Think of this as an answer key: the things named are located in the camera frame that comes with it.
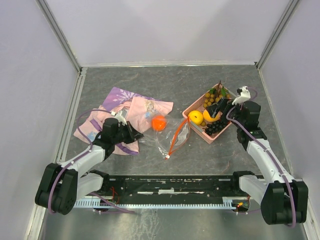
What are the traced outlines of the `fake peach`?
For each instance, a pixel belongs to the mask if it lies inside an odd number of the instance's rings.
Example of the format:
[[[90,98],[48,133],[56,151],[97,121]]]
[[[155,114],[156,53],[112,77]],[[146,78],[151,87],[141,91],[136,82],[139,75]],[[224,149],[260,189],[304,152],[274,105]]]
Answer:
[[[221,118],[221,112],[220,111],[217,113],[217,115],[215,117],[210,116],[210,114],[209,114],[209,112],[207,110],[204,110],[202,115],[203,115],[203,119],[208,123],[216,122]]]

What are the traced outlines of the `fake brown longan bunch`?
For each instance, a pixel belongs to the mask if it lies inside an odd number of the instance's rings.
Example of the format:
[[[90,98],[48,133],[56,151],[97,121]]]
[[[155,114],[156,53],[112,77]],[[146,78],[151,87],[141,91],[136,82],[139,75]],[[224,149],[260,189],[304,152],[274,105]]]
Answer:
[[[224,85],[219,82],[204,94],[203,107],[206,108],[217,104],[223,98],[231,99],[231,95]]]

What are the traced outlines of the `fake dark grape bunch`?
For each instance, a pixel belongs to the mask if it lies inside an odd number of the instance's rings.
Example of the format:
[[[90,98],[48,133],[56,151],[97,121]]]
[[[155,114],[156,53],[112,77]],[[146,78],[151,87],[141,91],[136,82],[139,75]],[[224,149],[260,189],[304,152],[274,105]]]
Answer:
[[[227,124],[221,120],[214,121],[214,122],[208,123],[206,125],[204,132],[208,136],[212,136],[212,135],[215,135],[215,134],[218,134],[219,132],[221,132],[226,126],[227,126]]]

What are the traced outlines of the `fake yellow lemon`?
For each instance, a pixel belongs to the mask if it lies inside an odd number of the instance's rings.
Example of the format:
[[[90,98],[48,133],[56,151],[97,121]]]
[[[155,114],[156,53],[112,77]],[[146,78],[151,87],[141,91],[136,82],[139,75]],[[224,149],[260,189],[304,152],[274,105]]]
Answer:
[[[204,121],[203,113],[198,110],[192,110],[188,114],[188,118],[190,119],[190,121],[192,121],[197,126],[201,125],[202,122]]]

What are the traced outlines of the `clear zip top bag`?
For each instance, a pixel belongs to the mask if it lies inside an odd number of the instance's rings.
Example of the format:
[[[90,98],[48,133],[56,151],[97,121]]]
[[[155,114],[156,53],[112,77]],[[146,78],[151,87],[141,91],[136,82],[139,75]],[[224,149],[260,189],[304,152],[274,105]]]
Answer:
[[[166,118],[167,125],[163,131],[155,131],[151,127],[144,132],[141,142],[154,150],[157,150],[162,158],[168,160],[179,150],[188,140],[191,133],[191,123],[188,117],[172,118],[169,115],[162,115]]]

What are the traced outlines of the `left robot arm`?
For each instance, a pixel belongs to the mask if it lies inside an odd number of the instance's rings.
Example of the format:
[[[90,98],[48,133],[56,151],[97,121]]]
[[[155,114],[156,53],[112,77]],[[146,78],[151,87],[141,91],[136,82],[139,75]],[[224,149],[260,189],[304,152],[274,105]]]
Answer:
[[[118,144],[131,144],[143,138],[130,122],[107,118],[89,147],[61,164],[50,163],[44,169],[35,195],[35,204],[50,213],[68,214],[76,201],[97,192],[106,195],[111,189],[108,174],[91,170],[105,161]]]

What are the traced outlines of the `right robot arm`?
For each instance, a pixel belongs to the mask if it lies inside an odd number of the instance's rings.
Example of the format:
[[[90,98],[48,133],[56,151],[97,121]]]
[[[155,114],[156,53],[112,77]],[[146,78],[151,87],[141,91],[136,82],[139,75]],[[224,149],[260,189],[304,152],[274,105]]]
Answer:
[[[233,104],[232,100],[222,98],[206,110],[210,117],[221,114],[221,121],[236,125],[238,142],[253,158],[264,178],[261,182],[249,171],[236,171],[235,180],[229,183],[231,193],[240,196],[245,192],[252,197],[268,225],[284,224],[293,228],[305,223],[309,189],[304,181],[290,175],[273,153],[267,136],[259,127],[261,106],[251,100]]]

